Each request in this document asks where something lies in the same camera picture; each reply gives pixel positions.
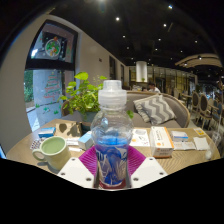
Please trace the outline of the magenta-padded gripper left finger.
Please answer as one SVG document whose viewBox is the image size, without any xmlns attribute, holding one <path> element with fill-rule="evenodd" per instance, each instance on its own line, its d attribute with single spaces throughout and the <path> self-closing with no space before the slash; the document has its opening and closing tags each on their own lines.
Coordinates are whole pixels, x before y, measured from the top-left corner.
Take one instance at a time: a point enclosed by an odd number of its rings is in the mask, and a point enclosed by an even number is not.
<svg viewBox="0 0 224 224">
<path fill-rule="evenodd" d="M 95 188 L 98 184 L 98 161 L 94 147 L 80 157 L 71 157 L 58 176 L 84 188 Z"/>
</svg>

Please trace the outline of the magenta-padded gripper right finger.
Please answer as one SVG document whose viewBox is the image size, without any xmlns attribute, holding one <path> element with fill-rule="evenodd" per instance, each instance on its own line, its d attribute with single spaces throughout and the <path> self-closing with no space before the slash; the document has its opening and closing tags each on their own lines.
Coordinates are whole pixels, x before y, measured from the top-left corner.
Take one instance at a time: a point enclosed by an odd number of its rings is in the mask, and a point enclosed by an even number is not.
<svg viewBox="0 0 224 224">
<path fill-rule="evenodd" d="M 131 188 L 140 188 L 167 176 L 154 157 L 146 157 L 132 146 L 128 149 L 127 173 Z"/>
</svg>

